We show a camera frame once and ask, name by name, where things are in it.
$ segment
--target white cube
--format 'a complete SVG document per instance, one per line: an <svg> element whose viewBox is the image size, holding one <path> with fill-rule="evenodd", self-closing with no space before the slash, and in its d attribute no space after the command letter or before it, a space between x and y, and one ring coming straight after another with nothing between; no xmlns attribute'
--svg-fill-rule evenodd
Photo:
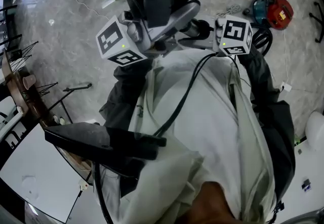
<svg viewBox="0 0 324 224"><path fill-rule="evenodd" d="M226 55L242 55L250 53L252 44L252 28L248 20L227 15L223 22L223 33L219 48Z"/></svg>
<svg viewBox="0 0 324 224"><path fill-rule="evenodd" d="M120 24L117 16L113 16L98 32L96 41L101 58L119 66L124 67L146 59L128 36L127 26Z"/></svg>

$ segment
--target black cord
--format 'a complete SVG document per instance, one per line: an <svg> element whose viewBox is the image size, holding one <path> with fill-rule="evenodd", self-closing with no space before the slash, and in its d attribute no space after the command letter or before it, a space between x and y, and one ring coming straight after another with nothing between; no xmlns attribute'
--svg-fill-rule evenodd
<svg viewBox="0 0 324 224"><path fill-rule="evenodd" d="M232 60L232 62L235 64L235 67L237 68L237 71L238 71L238 75L239 75L239 70L238 70L238 66L237 66L237 63L235 61L236 59L236 56L235 56L235 59L233 59L231 56L228 56L228 58L230 58Z"/></svg>
<svg viewBox="0 0 324 224"><path fill-rule="evenodd" d="M103 199L101 178L100 178L100 164L98 162L95 162L95 185L96 185L96 190L97 190L99 203L100 203L103 216L108 224L113 224L112 219L107 210L105 200Z"/></svg>
<svg viewBox="0 0 324 224"><path fill-rule="evenodd" d="M275 211L272 219L268 222L268 224L274 224L277 219L277 212Z"/></svg>
<svg viewBox="0 0 324 224"><path fill-rule="evenodd" d="M241 78L241 80L243 80L249 87L251 87L245 79Z"/></svg>
<svg viewBox="0 0 324 224"><path fill-rule="evenodd" d="M258 28L259 30L253 35L252 44L256 49L260 49L263 46L267 45L264 51L261 52L265 56L272 45L273 36L270 29L262 24L251 23L252 28Z"/></svg>
<svg viewBox="0 0 324 224"><path fill-rule="evenodd" d="M172 113L172 115L170 116L170 118L153 134L154 136L158 136L161 137L167 130L168 128L172 125L172 123L175 121L175 119L177 118L177 116L179 115L187 97L189 94L190 89L193 86L194 81L196 80L200 70L202 69L202 67L204 66L204 64L211 58L211 57L215 57L216 54L212 53L212 54L208 54L206 56L204 56L196 65L193 73L192 73L192 77L189 83L189 86L187 88L186 93L184 94L184 96L182 97L182 99L180 100L178 106L176 107L176 109L174 110L174 112Z"/></svg>

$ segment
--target small label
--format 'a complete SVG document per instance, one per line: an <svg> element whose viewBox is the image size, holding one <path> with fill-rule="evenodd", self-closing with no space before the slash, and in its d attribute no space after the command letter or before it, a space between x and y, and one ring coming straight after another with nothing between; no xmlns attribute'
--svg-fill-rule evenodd
<svg viewBox="0 0 324 224"><path fill-rule="evenodd" d="M112 56L108 60L118 63L121 66L126 66L127 64L133 63L135 61L141 61L143 59L144 58L141 57L140 55L132 52L131 50L128 50L120 54L117 54L115 56Z"/></svg>
<svg viewBox="0 0 324 224"><path fill-rule="evenodd" d="M81 179L79 181L79 185L80 185L80 190L81 191L86 190L88 188L88 186L89 186L88 183L86 181L84 181L83 179Z"/></svg>
<svg viewBox="0 0 324 224"><path fill-rule="evenodd" d="M243 41L246 26L247 24L245 22L227 20L224 38Z"/></svg>
<svg viewBox="0 0 324 224"><path fill-rule="evenodd" d="M283 20L286 19L286 15L283 10L279 14Z"/></svg>
<svg viewBox="0 0 324 224"><path fill-rule="evenodd" d="M246 54L243 46L224 48L228 55Z"/></svg>
<svg viewBox="0 0 324 224"><path fill-rule="evenodd" d="M282 83L281 83L281 87L282 87L285 91L287 91L287 92L290 92L291 89L292 89L292 86L289 85L289 84L287 84L287 83L285 83L285 82L282 82Z"/></svg>

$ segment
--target marble floor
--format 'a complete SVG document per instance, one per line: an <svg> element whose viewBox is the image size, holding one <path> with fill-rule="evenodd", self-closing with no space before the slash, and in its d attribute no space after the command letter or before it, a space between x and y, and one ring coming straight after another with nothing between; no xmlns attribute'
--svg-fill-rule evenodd
<svg viewBox="0 0 324 224"><path fill-rule="evenodd" d="M74 122L104 120L98 113L112 89L115 65L100 58L95 41L96 33L106 24L107 18L128 9L125 0L102 8L104 0L78 0L94 11L78 4L76 0L18 0L16 23L23 34L22 47L39 41L32 50L27 67L39 85L59 82L44 97L50 106L66 87L92 82L89 90L77 91L65 100ZM251 0L199 0L201 14L215 16L227 6L249 5ZM295 14L289 27L273 31L273 45L266 56L274 84L287 82L292 86L283 98L290 104L296 134L302 136L307 118L313 110L324 106L324 42L314 42L320 32L319 25L311 20L309 12L318 15L313 2L319 0L289 0ZM63 116L61 108L55 113Z"/></svg>

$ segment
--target vacuum cleaner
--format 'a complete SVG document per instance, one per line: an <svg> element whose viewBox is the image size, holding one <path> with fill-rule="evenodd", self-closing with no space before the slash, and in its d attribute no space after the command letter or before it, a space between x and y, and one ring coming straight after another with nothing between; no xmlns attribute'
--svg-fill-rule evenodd
<svg viewBox="0 0 324 224"><path fill-rule="evenodd" d="M243 10L243 15L252 17L257 24L284 30L291 22L294 10L287 0L253 0Z"/></svg>

